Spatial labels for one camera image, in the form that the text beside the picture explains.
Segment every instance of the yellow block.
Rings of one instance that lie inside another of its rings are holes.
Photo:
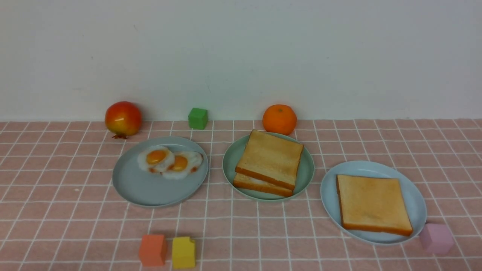
[[[175,237],[173,240],[173,268],[196,267],[196,240],[190,237]]]

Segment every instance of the orange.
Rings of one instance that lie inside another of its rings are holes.
[[[263,127],[266,132],[289,135],[296,127],[296,114],[287,105],[272,105],[263,114]]]

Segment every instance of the pink cube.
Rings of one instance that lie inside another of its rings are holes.
[[[443,224],[427,223],[420,233],[420,241],[425,251],[446,254],[455,244],[449,228]]]

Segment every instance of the orange cube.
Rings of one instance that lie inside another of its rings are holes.
[[[139,259],[142,266],[163,266],[166,260],[167,242],[163,234],[146,234],[142,237]]]

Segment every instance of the bread slice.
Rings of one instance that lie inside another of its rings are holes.
[[[412,234],[398,179],[337,175],[336,190],[343,228]]]
[[[283,197],[293,196],[293,191],[267,183],[262,180],[248,177],[246,175],[236,173],[233,180],[233,186],[237,188],[244,188],[249,190],[260,191],[264,193],[275,194]]]
[[[235,172],[295,189],[303,144],[252,130]]]

